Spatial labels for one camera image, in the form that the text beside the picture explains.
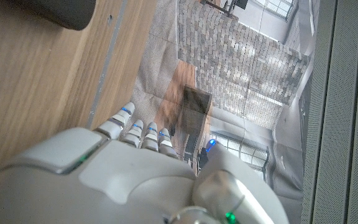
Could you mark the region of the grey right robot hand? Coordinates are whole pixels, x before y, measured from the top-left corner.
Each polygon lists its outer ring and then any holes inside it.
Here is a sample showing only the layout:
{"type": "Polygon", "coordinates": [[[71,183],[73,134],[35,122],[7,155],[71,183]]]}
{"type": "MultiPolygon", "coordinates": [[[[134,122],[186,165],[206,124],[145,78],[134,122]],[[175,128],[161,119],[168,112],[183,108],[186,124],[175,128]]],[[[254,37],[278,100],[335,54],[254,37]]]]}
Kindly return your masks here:
{"type": "Polygon", "coordinates": [[[94,130],[70,128],[0,169],[0,223],[287,223],[273,190],[217,140],[198,174],[166,129],[127,103],[94,130]]]}

